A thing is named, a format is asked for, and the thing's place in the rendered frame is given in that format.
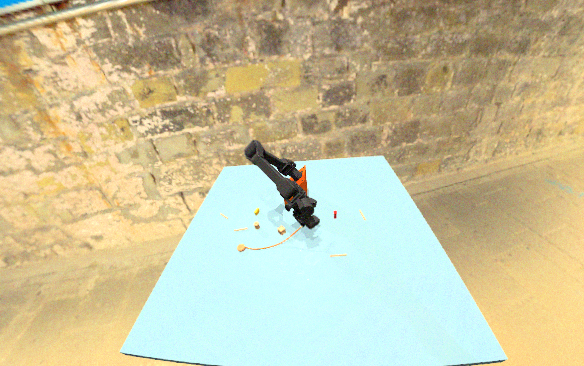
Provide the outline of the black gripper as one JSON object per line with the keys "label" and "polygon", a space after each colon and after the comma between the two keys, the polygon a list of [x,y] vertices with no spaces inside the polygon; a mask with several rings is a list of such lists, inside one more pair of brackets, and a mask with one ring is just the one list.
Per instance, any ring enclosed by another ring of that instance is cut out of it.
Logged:
{"label": "black gripper", "polygon": [[292,216],[298,221],[298,223],[302,226],[302,227],[307,227],[309,229],[313,229],[314,227],[316,227],[318,224],[320,224],[320,219],[318,217],[316,217],[315,215],[312,215],[308,218],[304,218],[302,217],[302,215],[299,212],[298,207],[294,204],[293,206],[291,206],[289,203],[287,203],[285,205],[285,209],[289,212],[290,209],[294,209]]}

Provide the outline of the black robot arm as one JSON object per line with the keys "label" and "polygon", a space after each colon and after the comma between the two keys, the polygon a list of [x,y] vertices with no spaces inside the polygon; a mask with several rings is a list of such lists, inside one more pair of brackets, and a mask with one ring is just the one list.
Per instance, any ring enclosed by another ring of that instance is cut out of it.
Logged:
{"label": "black robot arm", "polygon": [[[285,158],[279,159],[271,153],[265,151],[258,140],[252,139],[243,149],[244,156],[265,173],[276,185],[280,195],[291,205],[298,207],[300,214],[308,218],[314,214],[317,200],[308,197],[305,190],[296,182],[302,177],[302,172],[297,170],[296,163]],[[278,171],[284,175],[283,177]],[[286,178],[289,175],[293,180]],[[293,199],[289,199],[293,196]]]}

